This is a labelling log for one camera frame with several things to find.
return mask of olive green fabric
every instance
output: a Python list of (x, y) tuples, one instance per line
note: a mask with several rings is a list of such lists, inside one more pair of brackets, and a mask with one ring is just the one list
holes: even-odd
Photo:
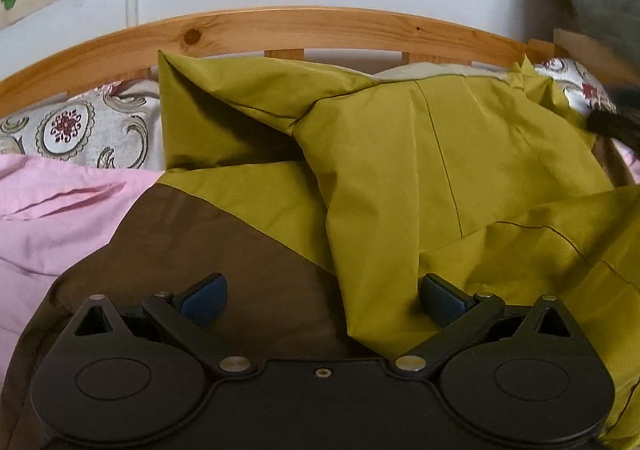
[[(384, 83), (268, 58), (161, 55), (159, 65), (162, 112), (184, 121), (164, 130), (175, 161), (161, 182), (333, 271), (357, 341), (391, 357), (434, 334), (417, 306), (427, 271), (514, 304), (558, 295), (614, 377), (606, 439), (640, 442), (640, 188), (612, 190), (593, 137), (550, 78), (528, 61), (506, 80)], [(221, 101), (295, 140), (305, 161), (284, 159), (277, 140), (244, 159), (281, 163), (206, 170), (219, 153), (233, 157), (236, 138), (253, 141), (239, 129), (233, 141), (218, 134)], [(204, 119), (197, 129), (189, 115)], [(205, 170), (182, 172), (192, 157)]]

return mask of black clamp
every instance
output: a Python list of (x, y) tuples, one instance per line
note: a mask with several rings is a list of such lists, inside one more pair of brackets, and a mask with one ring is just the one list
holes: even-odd
[(33, 379), (46, 448), (602, 448), (613, 383), (560, 300), (506, 306), (436, 275), (420, 299), (445, 328), (393, 362), (257, 366), (196, 325), (226, 303), (219, 274), (135, 308), (94, 295)]

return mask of metal rivet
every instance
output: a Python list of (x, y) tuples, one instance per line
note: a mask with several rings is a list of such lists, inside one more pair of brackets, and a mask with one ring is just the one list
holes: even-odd
[(245, 372), (251, 368), (251, 362), (244, 356), (227, 356), (220, 360), (219, 365), (226, 372)]
[(184, 42), (187, 44), (195, 44), (200, 40), (202, 34), (195, 28), (191, 28), (184, 34)]
[(409, 372), (417, 372), (423, 370), (427, 366), (427, 361), (420, 356), (413, 356), (408, 354), (407, 356), (400, 356), (396, 360), (396, 367), (401, 370), (408, 370)]
[(321, 367), (320, 369), (316, 369), (316, 376), (318, 378), (329, 378), (334, 372), (331, 369), (327, 369), (325, 367)]

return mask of wood knot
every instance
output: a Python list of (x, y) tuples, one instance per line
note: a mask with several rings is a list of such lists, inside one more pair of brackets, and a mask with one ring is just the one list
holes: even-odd
[(189, 45), (195, 44), (200, 40), (200, 37), (202, 37), (202, 34), (195, 28), (191, 28), (184, 34), (184, 42)]

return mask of pink blanket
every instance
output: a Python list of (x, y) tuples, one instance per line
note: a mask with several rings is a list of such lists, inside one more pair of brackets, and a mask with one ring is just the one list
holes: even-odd
[(635, 182), (640, 183), (640, 159), (638, 159), (636, 153), (629, 149), (624, 143), (620, 143), (617, 140), (613, 140), (613, 143), (625, 160), (626, 166), (629, 168)]
[(104, 246), (160, 175), (0, 154), (0, 388), (53, 281)]

